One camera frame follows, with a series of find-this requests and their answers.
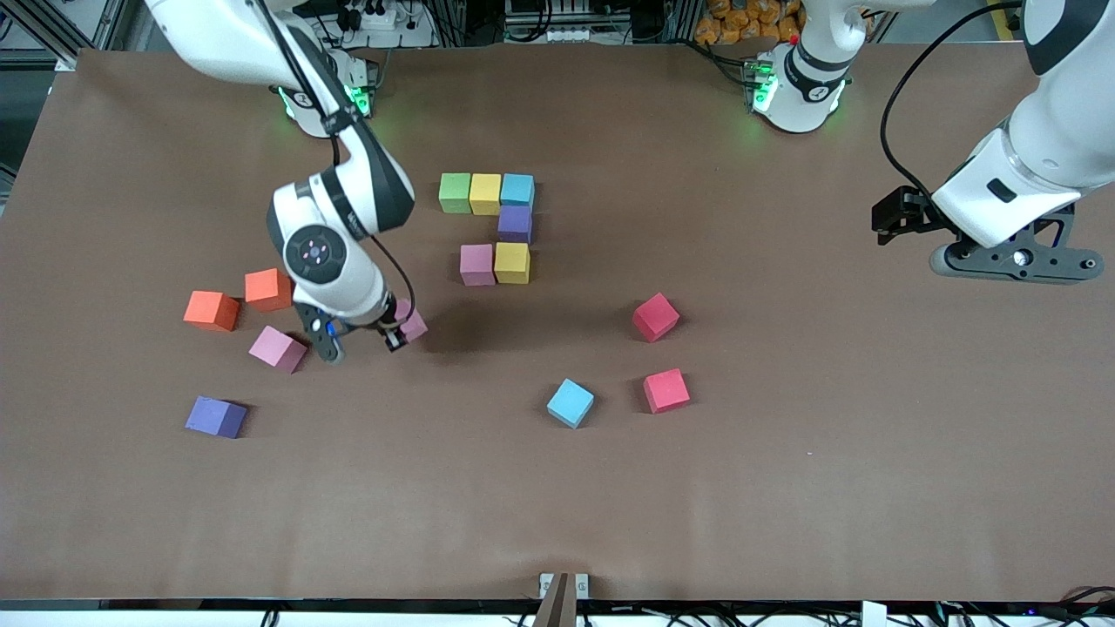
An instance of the green cube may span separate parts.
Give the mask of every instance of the green cube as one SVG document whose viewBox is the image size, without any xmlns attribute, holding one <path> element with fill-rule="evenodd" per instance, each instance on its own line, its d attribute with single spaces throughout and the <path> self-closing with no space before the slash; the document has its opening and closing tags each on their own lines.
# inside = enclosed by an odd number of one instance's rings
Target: green cube
<svg viewBox="0 0 1115 627">
<path fill-rule="evenodd" d="M 437 200 L 442 201 L 442 211 L 446 213 L 472 213 L 468 204 L 468 187 L 472 186 L 472 174 L 442 174 L 442 190 Z"/>
</svg>

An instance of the orange cube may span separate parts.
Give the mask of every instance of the orange cube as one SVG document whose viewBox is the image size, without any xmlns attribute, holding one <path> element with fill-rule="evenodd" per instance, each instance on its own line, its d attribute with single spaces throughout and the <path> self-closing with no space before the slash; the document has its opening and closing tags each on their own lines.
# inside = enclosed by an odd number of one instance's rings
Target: orange cube
<svg viewBox="0 0 1115 627">
<path fill-rule="evenodd" d="M 278 268 L 244 274 L 244 302 L 260 311 L 277 311 L 291 306 L 294 283 Z"/>
<path fill-rule="evenodd" d="M 182 319 L 198 329 L 231 331 L 239 314 L 240 303 L 232 297 L 219 291 L 194 291 Z"/>
</svg>

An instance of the red cube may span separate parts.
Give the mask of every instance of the red cube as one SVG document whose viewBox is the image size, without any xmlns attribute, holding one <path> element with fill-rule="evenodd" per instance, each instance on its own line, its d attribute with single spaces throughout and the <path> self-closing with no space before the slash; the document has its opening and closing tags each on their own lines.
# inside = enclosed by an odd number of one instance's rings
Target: red cube
<svg viewBox="0 0 1115 627">
<path fill-rule="evenodd" d="M 651 414 L 661 414 L 689 403 L 689 390 L 678 368 L 650 375 L 643 379 L 642 390 L 647 393 Z"/>
<path fill-rule="evenodd" d="M 662 292 L 658 292 L 636 308 L 632 321 L 647 341 L 656 341 L 672 329 L 680 318 L 670 301 L 666 300 Z"/>
</svg>

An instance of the pink cube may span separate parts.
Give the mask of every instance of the pink cube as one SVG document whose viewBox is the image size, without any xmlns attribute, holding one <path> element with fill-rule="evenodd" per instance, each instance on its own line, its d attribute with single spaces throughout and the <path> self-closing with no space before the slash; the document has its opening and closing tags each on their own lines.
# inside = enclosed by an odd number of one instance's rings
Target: pink cube
<svg viewBox="0 0 1115 627">
<path fill-rule="evenodd" d="M 401 320 L 406 318 L 408 314 L 410 314 L 410 301 L 405 298 L 400 298 L 395 305 L 395 319 Z M 421 319 L 421 315 L 418 314 L 418 310 L 416 309 L 414 315 L 410 316 L 410 319 L 403 322 L 399 330 L 403 331 L 403 336 L 407 338 L 407 341 L 411 343 L 421 337 L 421 335 L 429 329 L 426 328 L 426 321 Z"/>
<path fill-rule="evenodd" d="M 248 353 L 287 374 L 293 374 L 306 355 L 306 347 L 274 327 L 263 327 Z"/>
<path fill-rule="evenodd" d="M 494 286 L 495 252 L 492 244 L 465 244 L 460 247 L 460 279 L 466 286 Z"/>
<path fill-rule="evenodd" d="M 650 375 L 643 379 L 642 390 L 647 393 L 651 414 L 661 414 L 689 403 L 689 390 L 678 368 Z"/>
<path fill-rule="evenodd" d="M 647 341 L 656 341 L 678 324 L 681 317 L 662 292 L 656 293 L 634 310 L 631 321 Z"/>
</svg>

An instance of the green led light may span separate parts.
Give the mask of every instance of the green led light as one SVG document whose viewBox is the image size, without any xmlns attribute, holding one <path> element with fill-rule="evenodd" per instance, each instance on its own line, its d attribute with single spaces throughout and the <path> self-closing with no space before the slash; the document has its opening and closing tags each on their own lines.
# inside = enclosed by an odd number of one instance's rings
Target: green led light
<svg viewBox="0 0 1115 627">
<path fill-rule="evenodd" d="M 770 75 L 770 78 L 755 90 L 755 110 L 766 112 L 770 108 L 770 100 L 774 99 L 774 93 L 778 90 L 778 77 Z"/>
<path fill-rule="evenodd" d="M 348 85 L 345 86 L 345 95 L 352 100 L 356 108 L 360 109 L 360 115 L 367 116 L 371 112 L 371 102 L 368 98 L 368 94 L 361 87 L 351 88 Z"/>
</svg>

